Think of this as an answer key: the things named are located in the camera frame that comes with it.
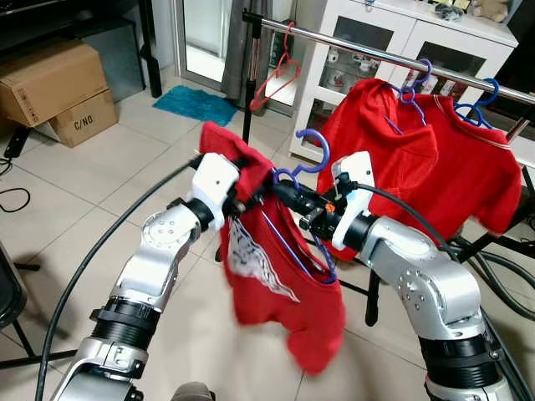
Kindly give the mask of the plain red t-shirt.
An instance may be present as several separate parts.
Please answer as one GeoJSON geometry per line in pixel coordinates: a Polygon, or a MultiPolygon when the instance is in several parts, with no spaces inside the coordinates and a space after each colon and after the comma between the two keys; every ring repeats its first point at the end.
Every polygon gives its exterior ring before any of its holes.
{"type": "Polygon", "coordinates": [[[355,83],[322,127],[329,144],[329,163],[367,152],[375,187],[388,191],[435,224],[426,203],[427,190],[444,160],[431,112],[436,96],[417,94],[401,102],[389,83],[366,78],[355,83]]]}
{"type": "Polygon", "coordinates": [[[416,97],[433,129],[438,160],[414,195],[415,208],[443,236],[470,217],[494,236],[512,224],[521,197],[521,169],[505,131],[477,127],[445,95],[416,97]]]}

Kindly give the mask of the black chair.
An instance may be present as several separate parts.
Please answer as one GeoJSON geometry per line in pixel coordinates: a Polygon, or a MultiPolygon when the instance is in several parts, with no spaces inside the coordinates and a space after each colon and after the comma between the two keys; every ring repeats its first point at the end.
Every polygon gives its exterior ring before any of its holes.
{"type": "Polygon", "coordinates": [[[0,370],[26,367],[41,362],[41,355],[34,352],[34,348],[18,321],[28,299],[19,270],[36,272],[41,270],[41,267],[15,262],[0,243],[0,331],[12,326],[22,344],[23,351],[27,353],[26,358],[0,360],[0,370]]]}

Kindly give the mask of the beige plush toy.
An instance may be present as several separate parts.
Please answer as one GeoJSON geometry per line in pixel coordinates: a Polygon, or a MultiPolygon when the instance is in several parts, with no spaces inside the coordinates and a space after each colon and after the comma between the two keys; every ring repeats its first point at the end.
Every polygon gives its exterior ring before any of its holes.
{"type": "Polygon", "coordinates": [[[471,0],[467,11],[473,16],[486,17],[494,23],[504,23],[511,14],[512,0],[471,0]]]}

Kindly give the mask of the large plain cardboard box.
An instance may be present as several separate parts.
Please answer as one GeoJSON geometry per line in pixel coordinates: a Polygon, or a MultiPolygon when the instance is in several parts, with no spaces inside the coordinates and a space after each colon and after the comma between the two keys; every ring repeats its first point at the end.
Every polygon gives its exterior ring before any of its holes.
{"type": "Polygon", "coordinates": [[[53,39],[0,57],[0,117],[34,127],[107,90],[97,51],[53,39]]]}

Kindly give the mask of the small printed cardboard box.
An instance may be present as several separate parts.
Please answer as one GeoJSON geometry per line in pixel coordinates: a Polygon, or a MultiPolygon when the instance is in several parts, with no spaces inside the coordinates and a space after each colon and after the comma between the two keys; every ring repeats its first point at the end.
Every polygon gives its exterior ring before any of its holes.
{"type": "Polygon", "coordinates": [[[96,134],[110,129],[117,122],[117,109],[112,93],[110,90],[104,90],[91,99],[60,112],[42,124],[40,130],[66,148],[76,148],[96,134]]]}

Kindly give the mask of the white glass-door cabinet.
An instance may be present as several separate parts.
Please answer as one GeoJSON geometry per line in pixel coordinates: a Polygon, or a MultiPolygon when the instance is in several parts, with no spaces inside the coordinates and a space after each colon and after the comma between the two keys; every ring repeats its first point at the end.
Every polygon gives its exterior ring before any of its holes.
{"type": "MultiPolygon", "coordinates": [[[[433,4],[420,0],[299,0],[298,27],[341,41],[362,43],[413,60],[427,58],[435,69],[477,78],[497,75],[518,39],[503,23],[486,17],[462,16],[447,22],[433,4]]],[[[415,72],[299,39],[306,51],[295,94],[292,129],[321,129],[326,119],[363,78],[380,78],[420,94],[446,94],[457,103],[473,103],[481,90],[443,78],[415,83],[415,72]]]]}

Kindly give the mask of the metal clothes rack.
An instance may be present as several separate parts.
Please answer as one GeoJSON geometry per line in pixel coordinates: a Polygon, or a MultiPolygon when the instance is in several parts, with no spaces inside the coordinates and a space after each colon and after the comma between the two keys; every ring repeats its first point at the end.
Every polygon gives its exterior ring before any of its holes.
{"type": "MultiPolygon", "coordinates": [[[[284,32],[288,29],[286,23],[275,22],[275,20],[272,20],[268,17],[264,17],[263,15],[257,13],[252,13],[248,10],[245,10],[243,12],[243,22],[246,24],[247,27],[247,39],[251,41],[245,43],[245,49],[248,50],[248,56],[251,58],[257,58],[257,54],[259,53],[259,49],[261,47],[261,33],[264,29],[270,29],[278,32],[284,32]]],[[[397,56],[397,54],[389,53],[389,51],[378,50],[375,48],[364,46],[362,45],[362,43],[352,43],[349,41],[344,41],[344,39],[330,37],[326,34],[309,31],[295,26],[292,28],[292,37],[305,38],[308,39],[308,41],[313,41],[316,43],[324,43],[324,45],[329,47],[352,51],[352,53],[360,54],[360,56],[367,56],[370,58],[374,58],[374,60],[398,65],[401,66],[401,68],[420,70],[421,72],[424,72],[425,70],[425,65],[420,61],[414,60],[413,58],[397,56]]],[[[247,68],[248,72],[243,74],[243,78],[245,78],[246,80],[246,91],[252,91],[252,85],[257,82],[254,70],[256,69],[256,65],[254,64],[256,64],[257,61],[251,61],[249,63],[251,65],[249,65],[247,68]]],[[[470,85],[470,87],[478,90],[487,92],[493,91],[493,85],[486,83],[484,79],[477,79],[469,75],[456,73],[454,72],[454,70],[433,68],[433,76],[443,78],[444,80],[451,81],[452,83],[470,85]]],[[[534,117],[535,111],[534,95],[523,94],[516,90],[503,87],[503,85],[501,85],[500,93],[498,93],[498,95],[500,95],[501,97],[506,97],[506,99],[511,99],[513,100],[513,102],[524,103],[530,106],[528,107],[528,110],[524,112],[524,114],[520,114],[520,117],[516,119],[515,125],[513,125],[512,129],[507,132],[506,138],[508,138],[508,140],[518,138],[521,131],[526,129],[529,125],[534,126],[534,122],[532,121],[532,117],[534,117]]],[[[515,213],[515,216],[513,217],[513,221],[511,222],[509,229],[512,229],[516,225],[522,224],[525,221],[525,218],[528,218],[529,216],[534,216],[535,203],[532,199],[533,197],[534,195],[532,195],[532,197],[526,200],[522,200],[520,206],[518,207],[515,213]]],[[[486,247],[486,245],[492,243],[497,243],[500,246],[504,246],[507,249],[511,249],[511,251],[523,253],[523,255],[531,257],[532,259],[534,259],[535,257],[534,253],[532,253],[532,245],[529,251],[528,248],[525,247],[526,245],[523,246],[520,241],[515,241],[512,238],[504,236],[504,234],[495,237],[492,235],[492,233],[488,232],[481,238],[478,238],[477,241],[474,241],[474,243],[469,244],[469,247],[462,249],[463,252],[459,253],[458,256],[460,262],[462,264],[466,263],[467,261],[469,261],[469,259],[474,257],[476,261],[470,262],[471,266],[475,268],[478,276],[484,278],[485,282],[488,284],[490,289],[492,289],[493,293],[496,294],[497,297],[500,298],[501,301],[504,302],[504,304],[508,306],[509,309],[513,310],[513,312],[518,313],[521,317],[527,318],[527,320],[534,321],[534,311],[528,309],[527,307],[524,307],[520,304],[519,301],[516,301],[516,299],[513,298],[511,293],[506,290],[504,284],[501,283],[501,280],[497,278],[496,273],[486,264],[484,256],[481,256],[481,253],[484,252],[484,248],[486,247]]],[[[515,272],[515,274],[523,278],[525,282],[527,282],[528,284],[532,284],[533,287],[535,286],[535,279],[534,277],[532,277],[531,272],[523,270],[518,264],[513,263],[512,260],[506,259],[506,257],[504,256],[497,256],[496,253],[490,253],[490,256],[493,256],[490,257],[490,261],[507,267],[509,271],[515,272]]],[[[379,285],[381,284],[381,279],[379,279],[374,272],[370,272],[369,274],[370,290],[362,289],[362,287],[357,287],[354,284],[351,284],[350,282],[345,282],[343,279],[337,279],[337,283],[339,283],[340,286],[344,289],[360,293],[364,295],[364,297],[368,298],[366,310],[364,310],[364,323],[366,323],[368,326],[374,326],[375,324],[377,324],[379,318],[378,304],[380,298],[379,285]]]]}

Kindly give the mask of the blue plastic clothes hanger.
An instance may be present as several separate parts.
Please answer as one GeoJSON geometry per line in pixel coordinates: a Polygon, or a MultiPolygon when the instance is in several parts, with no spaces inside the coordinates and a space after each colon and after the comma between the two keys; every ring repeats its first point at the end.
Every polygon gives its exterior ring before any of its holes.
{"type": "Polygon", "coordinates": [[[488,99],[477,100],[470,104],[455,104],[454,111],[463,122],[483,129],[493,129],[492,124],[487,122],[482,113],[481,107],[491,104],[497,98],[498,93],[500,93],[500,84],[493,78],[485,78],[484,81],[493,85],[492,94],[489,95],[488,99]]]}

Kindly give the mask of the grey robot foot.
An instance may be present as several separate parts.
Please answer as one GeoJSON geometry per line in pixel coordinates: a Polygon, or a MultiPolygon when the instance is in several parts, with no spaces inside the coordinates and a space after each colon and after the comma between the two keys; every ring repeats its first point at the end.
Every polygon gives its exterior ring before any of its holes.
{"type": "Polygon", "coordinates": [[[188,382],[177,387],[169,401],[217,401],[217,394],[202,382],[188,382]]]}

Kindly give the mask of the teal floor mat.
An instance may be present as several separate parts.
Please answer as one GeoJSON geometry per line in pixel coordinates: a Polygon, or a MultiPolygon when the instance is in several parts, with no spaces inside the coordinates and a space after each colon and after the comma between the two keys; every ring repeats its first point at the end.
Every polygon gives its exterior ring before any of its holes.
{"type": "Polygon", "coordinates": [[[201,122],[214,122],[220,126],[230,124],[237,108],[224,97],[203,90],[177,85],[153,103],[153,107],[172,114],[201,122]]]}

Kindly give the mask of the grey curtain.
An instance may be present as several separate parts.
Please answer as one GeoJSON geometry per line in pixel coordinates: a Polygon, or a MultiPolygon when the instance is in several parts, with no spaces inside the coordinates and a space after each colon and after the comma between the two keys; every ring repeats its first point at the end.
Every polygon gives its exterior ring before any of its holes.
{"type": "Polygon", "coordinates": [[[245,80],[247,73],[245,49],[247,38],[246,24],[243,22],[243,12],[251,11],[255,14],[271,17],[274,12],[275,0],[231,0],[228,8],[229,28],[226,41],[226,56],[224,74],[221,79],[221,91],[225,99],[236,108],[244,108],[245,80]]]}

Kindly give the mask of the purple plastic clothes hanger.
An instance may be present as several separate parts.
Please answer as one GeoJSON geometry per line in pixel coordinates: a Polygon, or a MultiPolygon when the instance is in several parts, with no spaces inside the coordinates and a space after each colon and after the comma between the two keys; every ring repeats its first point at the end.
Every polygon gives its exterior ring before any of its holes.
{"type": "Polygon", "coordinates": [[[401,85],[401,87],[397,87],[397,85],[389,83],[384,83],[383,85],[386,88],[390,88],[390,90],[397,92],[399,102],[412,106],[420,116],[421,125],[425,126],[425,112],[415,101],[415,89],[417,85],[425,83],[429,77],[433,76],[433,64],[428,60],[428,58],[421,58],[420,62],[425,65],[425,70],[424,72],[421,72],[420,70],[413,70],[414,79],[412,80],[411,84],[401,85]]]}
{"type": "MultiPolygon", "coordinates": [[[[267,194],[268,192],[273,192],[273,183],[279,182],[280,180],[291,180],[292,182],[301,184],[298,179],[298,176],[301,175],[301,173],[307,172],[311,173],[311,175],[316,175],[317,173],[328,167],[329,157],[331,157],[331,149],[329,148],[328,141],[326,141],[324,135],[320,134],[316,129],[301,129],[297,131],[297,134],[295,134],[295,137],[297,137],[298,139],[305,138],[306,136],[311,136],[316,139],[318,146],[320,146],[322,150],[321,160],[318,162],[317,165],[314,165],[313,167],[308,167],[308,165],[297,165],[297,167],[291,170],[272,170],[270,172],[270,177],[268,177],[267,182],[265,182],[265,184],[263,185],[265,194],[267,194]]],[[[308,188],[305,185],[302,185],[302,187],[305,187],[306,190],[313,190],[313,188],[308,188]]],[[[314,267],[316,268],[317,272],[321,272],[321,274],[324,275],[324,278],[320,280],[323,284],[331,284],[336,282],[337,275],[335,271],[335,263],[333,263],[333,260],[331,259],[331,252],[329,252],[328,248],[326,248],[325,245],[322,244],[321,241],[314,236],[311,236],[311,238],[307,238],[306,242],[309,244],[316,245],[318,250],[324,254],[324,263],[318,264],[316,262],[311,264],[311,267],[306,267],[306,265],[298,259],[297,252],[292,251],[292,249],[289,247],[287,247],[287,251],[291,251],[292,256],[294,256],[294,259],[298,261],[299,266],[302,267],[302,270],[305,271],[306,274],[309,275],[309,277],[316,278],[316,275],[311,272],[311,268],[314,267]]]]}

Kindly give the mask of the red t-shirt with white print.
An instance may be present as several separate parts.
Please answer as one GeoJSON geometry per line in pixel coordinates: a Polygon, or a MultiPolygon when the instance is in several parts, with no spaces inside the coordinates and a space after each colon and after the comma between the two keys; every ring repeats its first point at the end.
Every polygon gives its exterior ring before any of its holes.
{"type": "Polygon", "coordinates": [[[323,263],[311,252],[291,211],[272,193],[253,195],[263,188],[274,165],[245,144],[240,136],[214,122],[202,126],[199,151],[218,153],[229,160],[255,160],[256,177],[240,177],[238,201],[246,210],[231,216],[219,233],[218,256],[231,287],[237,323],[275,322],[287,329],[287,347],[308,374],[321,374],[343,343],[345,309],[337,282],[323,284],[316,268],[309,277],[287,247],[311,267],[323,263]]]}

